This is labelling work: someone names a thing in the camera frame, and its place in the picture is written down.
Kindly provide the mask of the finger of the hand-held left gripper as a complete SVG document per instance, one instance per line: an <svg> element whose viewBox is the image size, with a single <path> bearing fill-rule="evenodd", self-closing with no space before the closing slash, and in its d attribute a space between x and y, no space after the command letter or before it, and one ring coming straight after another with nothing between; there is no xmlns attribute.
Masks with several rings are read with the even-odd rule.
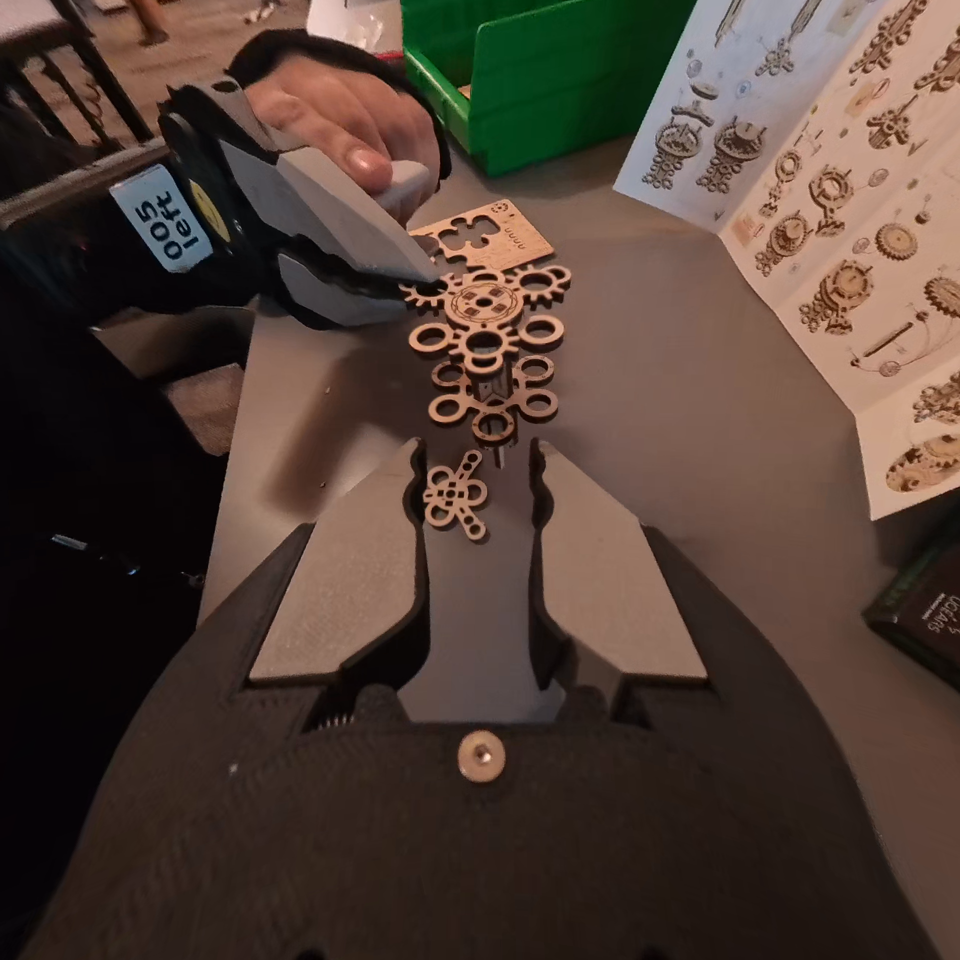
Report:
<svg viewBox="0 0 960 960"><path fill-rule="evenodd" d="M399 282L437 282L437 264L392 210L420 192L429 169L416 161L390 163L388 188L372 196L323 152L282 152L275 170L288 188L276 203L276 229L311 240L355 271Z"/></svg>
<svg viewBox="0 0 960 960"><path fill-rule="evenodd" d="M409 304L400 296L350 292L333 279L322 278L305 261L282 250L275 262L276 299L311 330L357 329L407 318Z"/></svg>

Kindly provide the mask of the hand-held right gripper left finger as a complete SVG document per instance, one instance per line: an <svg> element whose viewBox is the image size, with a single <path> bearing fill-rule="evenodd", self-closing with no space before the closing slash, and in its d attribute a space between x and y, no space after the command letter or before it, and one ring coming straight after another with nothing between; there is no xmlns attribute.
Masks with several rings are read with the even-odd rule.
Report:
<svg viewBox="0 0 960 960"><path fill-rule="evenodd" d="M429 640L404 634L428 607L426 445L407 440L318 515L248 673L257 686L404 686Z"/></svg>

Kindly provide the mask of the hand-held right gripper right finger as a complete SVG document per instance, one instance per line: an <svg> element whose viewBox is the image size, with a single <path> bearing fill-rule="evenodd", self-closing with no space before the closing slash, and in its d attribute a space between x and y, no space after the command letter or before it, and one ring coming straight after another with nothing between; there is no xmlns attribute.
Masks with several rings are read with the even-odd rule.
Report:
<svg viewBox="0 0 960 960"><path fill-rule="evenodd" d="M530 447L537 683L706 683L640 520L551 442Z"/></svg>

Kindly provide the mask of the wooden gear model assembly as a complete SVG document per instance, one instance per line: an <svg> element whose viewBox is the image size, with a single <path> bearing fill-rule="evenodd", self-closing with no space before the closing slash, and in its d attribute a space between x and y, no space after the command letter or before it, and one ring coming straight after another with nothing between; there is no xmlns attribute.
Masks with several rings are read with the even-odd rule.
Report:
<svg viewBox="0 0 960 960"><path fill-rule="evenodd" d="M526 265L447 273L433 284L405 282L399 291L419 315L432 315L409 335L411 349L436 358L437 395L429 419L467 424L484 450L519 441L520 422L544 424L559 412L551 389L566 329L553 308L569 293L567 267Z"/></svg>

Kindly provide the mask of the small wooden looped part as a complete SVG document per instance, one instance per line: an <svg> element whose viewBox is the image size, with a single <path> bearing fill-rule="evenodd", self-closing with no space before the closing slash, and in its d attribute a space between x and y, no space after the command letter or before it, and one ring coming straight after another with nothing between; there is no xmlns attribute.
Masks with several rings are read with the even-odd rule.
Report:
<svg viewBox="0 0 960 960"><path fill-rule="evenodd" d="M479 449L466 451L457 467L438 465L430 469L422 495L425 521L436 530L459 525L474 544L488 538L488 530L478 511L486 506L489 490L474 474L483 462Z"/></svg>

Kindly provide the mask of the person's left forearm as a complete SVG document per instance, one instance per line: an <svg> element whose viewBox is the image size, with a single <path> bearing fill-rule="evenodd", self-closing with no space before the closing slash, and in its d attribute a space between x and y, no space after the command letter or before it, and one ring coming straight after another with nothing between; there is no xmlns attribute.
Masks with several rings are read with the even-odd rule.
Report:
<svg viewBox="0 0 960 960"><path fill-rule="evenodd" d="M250 85L265 79L276 66L292 55L301 55L324 65L375 76L395 90L413 96L433 120L440 150L439 185L450 175L450 149L435 111L401 70L372 54L334 39L310 35L304 29L264 30L246 42L234 55L225 69L225 74L246 91Z"/></svg>

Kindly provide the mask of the wooden cutout parts sheet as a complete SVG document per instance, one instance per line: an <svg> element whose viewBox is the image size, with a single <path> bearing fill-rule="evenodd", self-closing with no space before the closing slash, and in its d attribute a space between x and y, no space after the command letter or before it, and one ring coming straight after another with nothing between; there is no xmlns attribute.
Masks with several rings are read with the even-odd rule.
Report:
<svg viewBox="0 0 960 960"><path fill-rule="evenodd" d="M551 258L554 247L509 199L409 231L434 262L506 272Z"/></svg>

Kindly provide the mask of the person's left hand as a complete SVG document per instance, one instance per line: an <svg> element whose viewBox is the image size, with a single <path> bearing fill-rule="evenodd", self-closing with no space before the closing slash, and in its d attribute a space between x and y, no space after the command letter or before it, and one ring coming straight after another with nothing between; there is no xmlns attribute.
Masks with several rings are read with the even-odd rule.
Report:
<svg viewBox="0 0 960 960"><path fill-rule="evenodd" d="M400 161L429 171L420 205L440 186L431 115L381 78L292 54L247 87L246 97L264 125L320 150L369 195L390 186L392 165Z"/></svg>

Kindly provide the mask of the black metal rack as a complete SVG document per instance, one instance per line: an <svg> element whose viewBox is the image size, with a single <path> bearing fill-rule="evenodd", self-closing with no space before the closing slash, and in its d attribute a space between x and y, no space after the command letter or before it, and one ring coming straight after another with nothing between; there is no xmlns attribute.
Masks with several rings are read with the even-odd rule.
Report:
<svg viewBox="0 0 960 960"><path fill-rule="evenodd" d="M150 127L96 48L72 2L2 2L2 230L105 195L109 188L164 159L166 146ZM133 136L123 147L66 78L53 52L78 58L95 94L112 106ZM38 60L95 138L81 144L26 75Z"/></svg>

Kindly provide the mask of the white plastic bag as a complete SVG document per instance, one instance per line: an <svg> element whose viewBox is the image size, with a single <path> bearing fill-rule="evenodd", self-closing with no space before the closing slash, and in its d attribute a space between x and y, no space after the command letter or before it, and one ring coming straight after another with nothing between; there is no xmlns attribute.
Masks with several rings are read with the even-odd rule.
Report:
<svg viewBox="0 0 960 960"><path fill-rule="evenodd" d="M401 1L311 1L305 29L384 61L403 57Z"/></svg>

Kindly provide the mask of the green plastic bin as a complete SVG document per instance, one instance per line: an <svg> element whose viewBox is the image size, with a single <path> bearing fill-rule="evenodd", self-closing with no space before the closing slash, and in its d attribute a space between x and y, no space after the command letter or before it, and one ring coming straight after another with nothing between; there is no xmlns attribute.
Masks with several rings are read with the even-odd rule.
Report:
<svg viewBox="0 0 960 960"><path fill-rule="evenodd" d="M409 79L496 177L633 135L694 1L402 1Z"/></svg>

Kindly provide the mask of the person's black clothing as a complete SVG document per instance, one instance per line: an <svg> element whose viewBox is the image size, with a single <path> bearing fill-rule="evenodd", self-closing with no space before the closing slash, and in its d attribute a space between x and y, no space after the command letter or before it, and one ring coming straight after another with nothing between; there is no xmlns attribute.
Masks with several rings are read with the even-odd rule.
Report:
<svg viewBox="0 0 960 960"><path fill-rule="evenodd" d="M163 270L107 190L2 231L2 958L192 633L226 470L92 329L206 305L208 273Z"/></svg>

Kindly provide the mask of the dark cardboard box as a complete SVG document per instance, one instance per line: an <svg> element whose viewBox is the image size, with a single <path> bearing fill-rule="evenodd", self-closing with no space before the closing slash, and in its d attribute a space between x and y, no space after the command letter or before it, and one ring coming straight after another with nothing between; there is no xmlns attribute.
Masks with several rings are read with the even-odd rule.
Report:
<svg viewBox="0 0 960 960"><path fill-rule="evenodd" d="M944 519L862 611L867 627L959 690L959 519Z"/></svg>

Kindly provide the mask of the white printed instruction sheet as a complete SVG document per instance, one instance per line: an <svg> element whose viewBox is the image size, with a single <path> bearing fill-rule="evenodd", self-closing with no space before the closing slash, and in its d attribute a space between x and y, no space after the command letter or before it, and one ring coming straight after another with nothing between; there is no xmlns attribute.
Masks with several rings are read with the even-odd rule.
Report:
<svg viewBox="0 0 960 960"><path fill-rule="evenodd" d="M697 2L614 185L720 238L872 520L958 490L958 91L957 1Z"/></svg>

